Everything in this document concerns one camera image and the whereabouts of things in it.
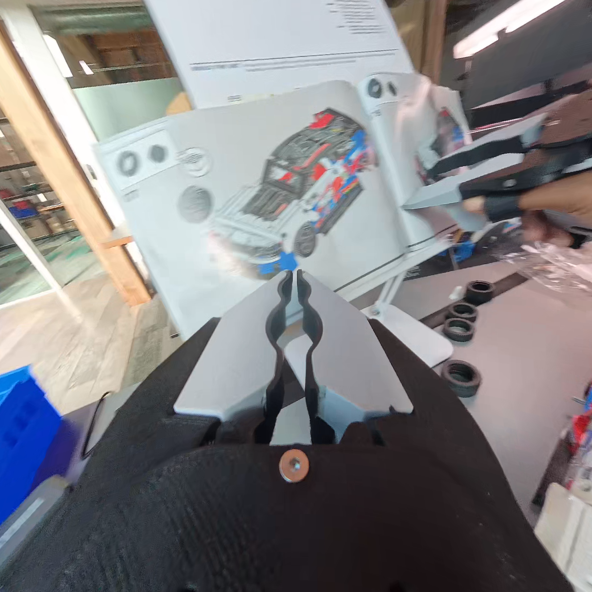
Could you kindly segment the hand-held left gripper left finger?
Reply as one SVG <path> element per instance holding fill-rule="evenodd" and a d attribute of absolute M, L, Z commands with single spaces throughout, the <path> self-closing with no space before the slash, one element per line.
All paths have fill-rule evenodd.
<path fill-rule="evenodd" d="M 243 411 L 276 417 L 292 271 L 284 271 L 228 310 L 216 326 L 174 403 L 177 414 L 229 421 Z"/>

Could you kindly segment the clear plastic bag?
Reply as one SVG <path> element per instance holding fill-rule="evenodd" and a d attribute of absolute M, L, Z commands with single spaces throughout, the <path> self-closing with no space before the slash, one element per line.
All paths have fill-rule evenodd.
<path fill-rule="evenodd" d="M 506 243 L 493 256 L 511 264 L 523 277 L 564 294 L 591 297 L 591 243 L 579 249 L 542 243 Z"/>

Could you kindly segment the toy brick race car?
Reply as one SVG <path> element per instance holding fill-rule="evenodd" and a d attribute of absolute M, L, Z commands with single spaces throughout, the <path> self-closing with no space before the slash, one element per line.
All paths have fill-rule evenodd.
<path fill-rule="evenodd" d="M 535 533 L 575 591 L 591 591 L 591 384 L 574 401 L 532 503 Z"/>

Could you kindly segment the blue storage bin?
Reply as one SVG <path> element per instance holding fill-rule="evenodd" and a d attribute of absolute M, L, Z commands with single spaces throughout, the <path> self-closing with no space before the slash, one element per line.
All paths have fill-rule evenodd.
<path fill-rule="evenodd" d="M 24 501 L 62 422 L 32 367 L 1 375 L 1 522 Z"/>

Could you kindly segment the white printed notice sheet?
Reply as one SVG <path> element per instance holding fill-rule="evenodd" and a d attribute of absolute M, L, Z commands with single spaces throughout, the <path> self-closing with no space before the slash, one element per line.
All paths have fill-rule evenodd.
<path fill-rule="evenodd" d="M 415 68 L 384 1 L 144 1 L 194 108 Z"/>

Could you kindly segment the white booklet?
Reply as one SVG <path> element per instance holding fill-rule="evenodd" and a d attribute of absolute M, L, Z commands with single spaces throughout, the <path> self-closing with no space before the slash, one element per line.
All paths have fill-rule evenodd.
<path fill-rule="evenodd" d="M 442 251 L 454 219 L 403 205 L 471 141 L 459 93 L 379 72 L 168 116 L 95 148 L 188 339 L 279 273 L 351 301 Z"/>

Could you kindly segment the shelf of coloured storage bins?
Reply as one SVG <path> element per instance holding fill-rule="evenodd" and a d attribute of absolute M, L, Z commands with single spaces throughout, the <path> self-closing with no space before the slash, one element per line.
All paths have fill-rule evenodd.
<path fill-rule="evenodd" d="M 2 188 L 1 200 L 33 241 L 79 233 L 74 219 L 45 183 Z"/>

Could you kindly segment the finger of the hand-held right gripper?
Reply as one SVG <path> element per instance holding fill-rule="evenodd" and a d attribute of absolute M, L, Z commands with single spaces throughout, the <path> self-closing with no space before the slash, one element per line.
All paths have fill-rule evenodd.
<path fill-rule="evenodd" d="M 425 173 L 428 180 L 439 180 L 458 169 L 470 169 L 506 154 L 524 154 L 537 143 L 547 114 L 532 115 L 495 129 L 477 141 L 440 158 Z"/>
<path fill-rule="evenodd" d="M 522 163 L 523 154 L 503 154 L 487 159 L 464 172 L 448 176 L 431 185 L 418 189 L 403 204 L 405 211 L 417 211 L 429 207 L 443 207 L 457 225 L 470 232 L 484 228 L 488 222 L 484 215 L 468 212 L 461 205 L 459 186 L 480 176 L 492 174 L 506 167 Z"/>

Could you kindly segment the white folding stand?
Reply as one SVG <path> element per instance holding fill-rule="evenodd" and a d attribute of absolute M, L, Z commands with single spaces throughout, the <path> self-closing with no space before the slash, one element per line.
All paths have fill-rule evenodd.
<path fill-rule="evenodd" d="M 446 338 L 437 334 L 412 316 L 393 306 L 391 301 L 401 285 L 406 271 L 422 263 L 432 256 L 444 251 L 448 245 L 437 241 L 432 246 L 408 253 L 394 262 L 387 264 L 385 269 L 373 270 L 368 277 L 360 277 L 353 282 L 353 288 L 340 288 L 336 294 L 349 302 L 353 307 L 366 315 L 369 321 L 374 320 L 385 327 L 402 344 L 410 349 L 429 368 L 433 368 L 448 359 L 452 345 Z M 295 309 L 295 313 L 287 315 L 287 320 L 302 318 L 302 308 L 298 301 L 297 272 L 292 281 L 292 299 L 287 310 Z M 283 370 L 285 397 L 291 393 L 290 388 L 296 382 L 305 394 L 306 353 L 311 341 L 306 336 L 297 337 L 284 348 L 285 368 L 290 367 L 295 379 L 288 381 L 287 370 Z"/>

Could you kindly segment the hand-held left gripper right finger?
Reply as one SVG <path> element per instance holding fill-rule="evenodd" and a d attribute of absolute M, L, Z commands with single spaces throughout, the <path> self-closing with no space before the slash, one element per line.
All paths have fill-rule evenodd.
<path fill-rule="evenodd" d="M 310 273 L 297 272 L 310 418 L 411 414 L 413 404 L 369 319 Z"/>

